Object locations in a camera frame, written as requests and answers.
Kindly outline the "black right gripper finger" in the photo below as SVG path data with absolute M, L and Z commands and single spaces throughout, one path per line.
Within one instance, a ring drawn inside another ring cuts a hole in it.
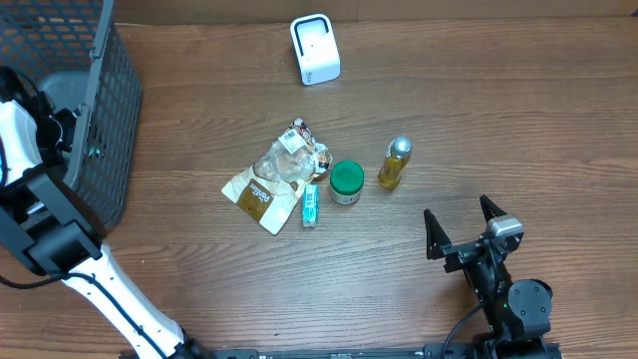
M 451 240 L 429 209 L 424 211 L 424 220 L 427 233 L 427 259 L 436 260 L 445 257 L 445 251 L 452 246 Z
M 490 220 L 505 216 L 506 212 L 498 207 L 487 195 L 483 194 L 479 197 L 479 203 L 481 206 L 484 220 L 489 222 Z

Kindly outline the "green lid Knorr jar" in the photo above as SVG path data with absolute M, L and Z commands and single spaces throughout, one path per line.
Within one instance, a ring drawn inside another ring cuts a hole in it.
M 342 205 L 353 204 L 359 200 L 364 182 L 365 173 L 358 163 L 339 162 L 330 173 L 331 197 Z

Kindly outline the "small Kleenex tissue pack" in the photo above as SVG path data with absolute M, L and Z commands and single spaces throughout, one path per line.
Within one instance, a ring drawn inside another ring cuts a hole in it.
M 319 217 L 319 195 L 316 184 L 308 184 L 304 188 L 302 206 L 302 225 L 304 227 L 316 227 Z

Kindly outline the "brown Panfree bread bag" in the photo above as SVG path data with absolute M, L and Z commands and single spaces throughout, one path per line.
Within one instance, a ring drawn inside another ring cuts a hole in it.
M 304 189 L 324 175 L 333 162 L 328 147 L 317 142 L 300 118 L 221 192 L 272 234 L 287 222 Z

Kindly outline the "teal wet wipes pack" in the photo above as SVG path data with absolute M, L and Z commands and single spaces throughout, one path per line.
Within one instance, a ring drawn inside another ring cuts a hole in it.
M 105 157 L 105 151 L 100 144 L 88 144 L 85 150 L 85 155 L 88 160 L 98 160 Z

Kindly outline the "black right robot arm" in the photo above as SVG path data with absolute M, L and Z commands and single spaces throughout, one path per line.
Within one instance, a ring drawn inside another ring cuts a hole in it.
M 507 256 L 519 248 L 522 223 L 486 195 L 479 198 L 485 230 L 472 242 L 454 245 L 435 215 L 424 211 L 427 259 L 442 259 L 447 273 L 462 271 L 478 305 L 451 330 L 442 344 L 424 346 L 426 358 L 560 358 L 560 346 L 548 344 L 553 292 L 542 280 L 514 281 L 505 266 Z M 482 312 L 489 331 L 473 341 L 454 345 L 460 329 Z

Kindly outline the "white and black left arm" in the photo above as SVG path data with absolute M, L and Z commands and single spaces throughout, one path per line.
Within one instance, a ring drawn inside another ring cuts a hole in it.
M 77 116 L 54 111 L 30 79 L 1 69 L 1 243 L 40 276 L 90 301 L 138 358 L 207 358 L 210 353 L 144 296 L 104 242 L 91 208 L 54 174 L 73 147 Z

